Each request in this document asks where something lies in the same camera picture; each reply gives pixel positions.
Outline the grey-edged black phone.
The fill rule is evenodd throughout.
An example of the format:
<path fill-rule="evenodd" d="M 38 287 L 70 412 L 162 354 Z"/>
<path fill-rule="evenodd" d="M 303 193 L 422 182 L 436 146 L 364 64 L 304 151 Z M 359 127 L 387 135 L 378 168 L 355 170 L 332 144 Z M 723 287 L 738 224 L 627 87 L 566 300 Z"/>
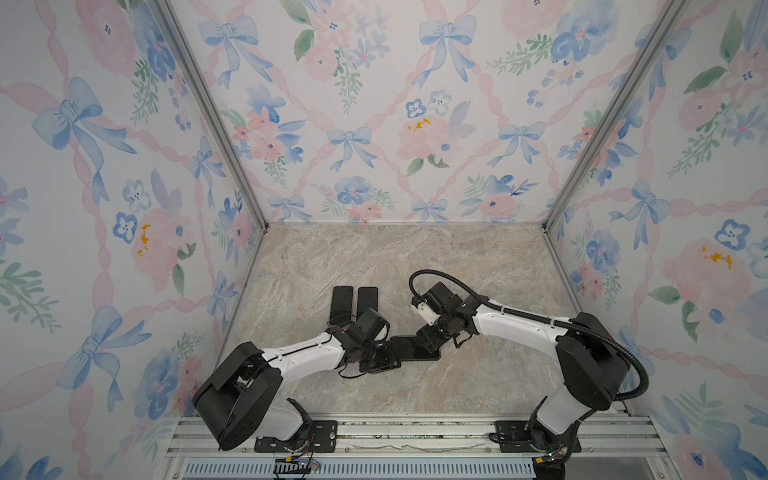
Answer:
<path fill-rule="evenodd" d="M 387 343 L 394 356 L 441 356 L 439 350 L 429 351 L 416 336 L 394 336 Z"/>

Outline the purple-edged black phone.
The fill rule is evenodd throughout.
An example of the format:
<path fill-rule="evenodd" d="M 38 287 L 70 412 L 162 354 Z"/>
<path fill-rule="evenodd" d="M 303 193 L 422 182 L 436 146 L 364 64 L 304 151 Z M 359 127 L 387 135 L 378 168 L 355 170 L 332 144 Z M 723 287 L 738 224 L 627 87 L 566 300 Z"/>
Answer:
<path fill-rule="evenodd" d="M 328 324 L 344 327 L 353 321 L 354 288 L 352 286 L 335 286 L 332 291 L 331 307 Z"/>

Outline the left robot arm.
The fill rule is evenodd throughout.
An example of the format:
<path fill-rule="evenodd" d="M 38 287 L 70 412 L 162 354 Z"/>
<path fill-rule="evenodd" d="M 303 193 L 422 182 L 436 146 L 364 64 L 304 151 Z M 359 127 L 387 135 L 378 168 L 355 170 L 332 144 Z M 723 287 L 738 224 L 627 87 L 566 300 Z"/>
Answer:
<path fill-rule="evenodd" d="M 262 350 L 244 342 L 198 388 L 193 407 L 222 451 L 253 436 L 281 443 L 288 451 L 303 450 L 312 443 L 313 419 L 297 400 L 276 400 L 282 385 L 350 364 L 394 365 L 386 342 L 389 327 L 368 308 L 292 345 Z"/>

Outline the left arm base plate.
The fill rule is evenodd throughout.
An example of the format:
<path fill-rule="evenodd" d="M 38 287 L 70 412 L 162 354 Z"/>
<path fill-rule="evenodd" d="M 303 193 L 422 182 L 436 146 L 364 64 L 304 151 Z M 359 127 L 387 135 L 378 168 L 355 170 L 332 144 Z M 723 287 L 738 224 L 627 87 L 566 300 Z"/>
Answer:
<path fill-rule="evenodd" d="M 293 454 L 333 453 L 337 445 L 338 422 L 312 420 L 302 425 L 288 440 L 274 437 L 257 437 L 256 453 Z"/>

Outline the blue-edged black phone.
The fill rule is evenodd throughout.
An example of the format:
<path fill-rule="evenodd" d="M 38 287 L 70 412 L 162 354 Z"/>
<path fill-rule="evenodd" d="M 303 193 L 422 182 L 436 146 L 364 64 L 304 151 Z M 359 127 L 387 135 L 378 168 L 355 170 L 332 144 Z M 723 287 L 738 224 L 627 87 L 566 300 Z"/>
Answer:
<path fill-rule="evenodd" d="M 379 290 L 377 287 L 360 287 L 357 290 L 356 316 L 362 316 L 368 309 L 379 310 Z"/>

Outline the black phone case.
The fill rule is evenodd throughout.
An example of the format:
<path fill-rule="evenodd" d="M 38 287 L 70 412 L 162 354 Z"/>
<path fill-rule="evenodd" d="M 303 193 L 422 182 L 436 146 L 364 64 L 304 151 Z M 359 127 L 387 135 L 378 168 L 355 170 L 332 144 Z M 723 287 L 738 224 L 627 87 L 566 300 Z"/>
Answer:
<path fill-rule="evenodd" d="M 393 362 L 407 363 L 407 362 L 433 362 L 440 360 L 441 356 L 398 356 L 393 357 Z"/>

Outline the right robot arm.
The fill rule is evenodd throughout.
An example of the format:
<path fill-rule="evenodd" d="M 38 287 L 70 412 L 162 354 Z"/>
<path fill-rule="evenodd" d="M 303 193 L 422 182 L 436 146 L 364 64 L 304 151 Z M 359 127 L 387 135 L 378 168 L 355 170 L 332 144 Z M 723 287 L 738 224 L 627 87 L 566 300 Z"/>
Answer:
<path fill-rule="evenodd" d="M 632 363 L 597 318 L 547 317 L 515 309 L 486 296 L 462 298 L 438 282 L 412 296 L 411 308 L 427 323 L 417 337 L 429 351 L 462 334 L 514 341 L 555 359 L 562 382 L 537 405 L 519 439 L 536 451 L 556 452 L 570 442 L 579 421 L 606 411 L 619 396 Z"/>

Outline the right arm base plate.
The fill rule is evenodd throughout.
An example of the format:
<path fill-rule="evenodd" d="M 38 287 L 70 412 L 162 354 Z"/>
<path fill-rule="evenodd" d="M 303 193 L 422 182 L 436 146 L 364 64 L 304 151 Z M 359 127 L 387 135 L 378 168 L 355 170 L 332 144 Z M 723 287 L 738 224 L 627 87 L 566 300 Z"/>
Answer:
<path fill-rule="evenodd" d="M 503 453 L 534 455 L 565 455 L 582 451 L 581 443 L 568 427 L 561 435 L 553 435 L 538 427 L 528 427 L 525 420 L 499 420 L 493 423 L 488 439 L 500 446 Z"/>

